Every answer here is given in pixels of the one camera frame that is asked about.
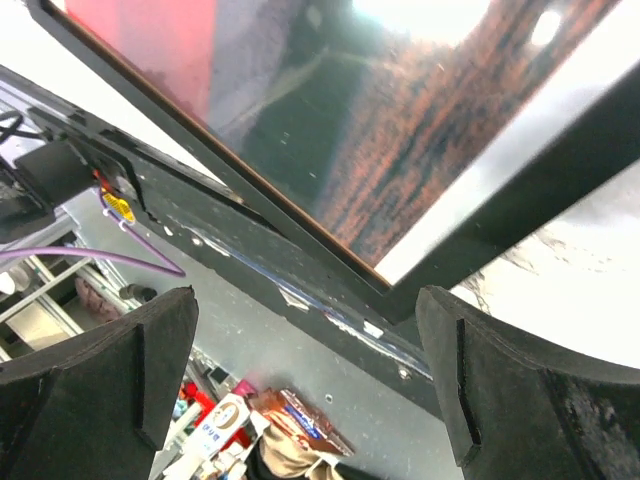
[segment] grey floor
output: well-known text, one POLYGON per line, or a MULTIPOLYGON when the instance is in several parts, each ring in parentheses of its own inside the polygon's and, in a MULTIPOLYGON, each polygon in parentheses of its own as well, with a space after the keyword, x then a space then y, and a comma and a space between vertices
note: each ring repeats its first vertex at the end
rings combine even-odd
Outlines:
MULTIPOLYGON (((146 251, 101 215, 92 193, 68 210, 82 238, 100 248, 153 261, 146 251)), ((234 376, 256 387, 293 386, 327 412, 354 444, 350 463, 384 479, 457 480, 444 424, 335 355, 251 297, 139 227, 163 253, 182 266, 186 279, 118 266, 128 282, 165 291, 193 285, 200 306, 195 345, 234 376)))

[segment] blue label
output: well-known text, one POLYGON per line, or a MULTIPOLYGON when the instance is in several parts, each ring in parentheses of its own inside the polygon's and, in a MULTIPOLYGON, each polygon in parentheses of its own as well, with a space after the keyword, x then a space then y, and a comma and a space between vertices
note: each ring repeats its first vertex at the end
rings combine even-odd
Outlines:
POLYGON ((309 435, 311 435, 316 440, 320 440, 322 438, 320 433, 313 427, 313 420, 308 418, 305 414, 297 411, 291 405, 285 405, 284 409, 291 415, 293 415, 293 418, 296 419, 300 426, 304 428, 309 435))

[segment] snack package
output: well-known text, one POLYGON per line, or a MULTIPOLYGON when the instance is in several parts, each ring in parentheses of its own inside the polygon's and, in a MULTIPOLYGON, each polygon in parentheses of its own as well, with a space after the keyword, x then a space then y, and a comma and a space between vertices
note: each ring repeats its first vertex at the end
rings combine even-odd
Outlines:
POLYGON ((319 409, 292 390, 267 389, 249 399, 249 405, 282 430, 303 450, 349 457, 353 449, 319 409))

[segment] screw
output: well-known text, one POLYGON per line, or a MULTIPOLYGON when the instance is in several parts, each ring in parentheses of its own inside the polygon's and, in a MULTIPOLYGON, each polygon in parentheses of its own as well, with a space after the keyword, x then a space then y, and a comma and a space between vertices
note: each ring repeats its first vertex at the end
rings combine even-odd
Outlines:
POLYGON ((398 374, 400 375, 400 378, 403 380, 408 380, 409 378, 411 378, 411 373, 409 373, 409 370, 407 370, 404 367, 398 368, 398 374))

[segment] black cable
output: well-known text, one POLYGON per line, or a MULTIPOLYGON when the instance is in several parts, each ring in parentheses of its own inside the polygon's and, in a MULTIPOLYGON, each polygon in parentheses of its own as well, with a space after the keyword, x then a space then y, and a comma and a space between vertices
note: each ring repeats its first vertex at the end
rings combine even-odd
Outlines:
POLYGON ((42 138, 40 134, 19 130, 20 126, 24 122, 24 117, 20 112, 11 110, 9 112, 0 113, 0 122, 11 119, 13 119, 13 123, 11 123, 11 125, 8 127, 0 127, 0 145, 13 136, 32 139, 42 138))

